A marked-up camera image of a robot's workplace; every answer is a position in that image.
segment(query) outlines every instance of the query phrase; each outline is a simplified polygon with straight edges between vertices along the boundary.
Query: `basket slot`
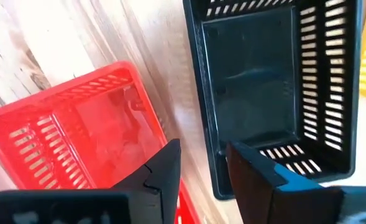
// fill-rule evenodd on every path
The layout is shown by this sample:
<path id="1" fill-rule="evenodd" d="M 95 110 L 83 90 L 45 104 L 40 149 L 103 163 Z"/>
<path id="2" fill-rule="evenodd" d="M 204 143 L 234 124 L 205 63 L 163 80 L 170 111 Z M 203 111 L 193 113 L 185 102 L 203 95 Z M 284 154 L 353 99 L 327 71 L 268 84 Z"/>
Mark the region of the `basket slot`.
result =
<path id="1" fill-rule="evenodd" d="M 28 128 L 27 127 L 23 127 L 23 128 L 20 128 L 20 129 L 18 129 L 16 131 L 13 131 L 12 133 L 10 133 L 9 134 L 9 137 L 10 138 L 15 138 L 15 137 L 17 137 L 17 136 L 19 136 L 21 134 L 26 133 L 27 131 L 28 131 Z"/>
<path id="2" fill-rule="evenodd" d="M 325 102 L 324 143 L 331 149 L 342 150 L 344 135 L 345 70 L 347 40 L 347 0 L 325 2 L 325 46 L 329 62 L 329 93 Z"/>
<path id="3" fill-rule="evenodd" d="M 51 122 L 52 121 L 52 117 L 50 117 L 50 116 L 47 116 L 47 117 L 43 117 L 43 118 L 41 118 L 36 124 L 38 125 L 38 126 L 41 126 L 41 125 L 44 125 L 44 124 L 46 124 L 46 123 L 49 123 L 49 122 Z"/>
<path id="4" fill-rule="evenodd" d="M 318 139 L 318 54 L 316 52 L 316 7 L 300 11 L 303 136 Z"/>
<path id="5" fill-rule="evenodd" d="M 131 77 L 106 75 L 57 95 L 59 100 L 81 100 L 133 84 Z"/>
<path id="6" fill-rule="evenodd" d="M 77 187 L 78 185 L 80 187 L 79 189 L 89 187 L 86 185 L 88 181 L 85 179 L 81 168 L 77 164 L 73 154 L 69 151 L 69 148 L 62 144 L 61 146 L 56 147 L 53 153 L 56 157 L 58 166 L 60 166 L 61 170 L 68 176 L 68 182 L 71 184 L 70 187 Z"/>
<path id="7" fill-rule="evenodd" d="M 322 172 L 317 163 L 308 159 L 306 153 L 297 144 L 262 149 L 259 153 L 300 175 L 316 175 Z"/>
<path id="8" fill-rule="evenodd" d="M 79 186 L 77 186 L 77 189 L 89 189 L 90 186 L 88 185 L 88 181 L 84 180 L 82 181 Z"/>
<path id="9" fill-rule="evenodd" d="M 39 124 L 44 125 L 50 121 L 49 119 L 45 119 L 39 121 Z M 52 137 L 55 137 L 58 133 L 51 134 Z M 48 164 L 45 156 L 43 155 L 43 148 L 40 144 L 37 143 L 37 137 L 33 134 L 31 135 L 20 135 L 21 138 L 17 139 L 14 142 L 14 145 L 17 147 L 17 151 L 22 158 L 22 161 L 25 163 L 25 166 L 28 170 L 31 171 L 33 177 L 37 180 L 38 184 L 41 185 L 45 189 L 52 189 L 58 187 L 57 180 L 54 177 L 50 169 L 50 164 Z"/>
<path id="10" fill-rule="evenodd" d="M 207 2 L 208 8 L 204 18 L 208 21 L 288 6 L 293 0 L 207 0 Z"/>
<path id="11" fill-rule="evenodd" d="M 51 131 L 54 131 L 54 129 L 56 128 L 56 126 L 54 124 L 51 124 L 49 126 L 46 126 L 44 128 L 42 128 L 40 130 L 41 133 L 47 133 L 47 132 L 51 132 Z"/>

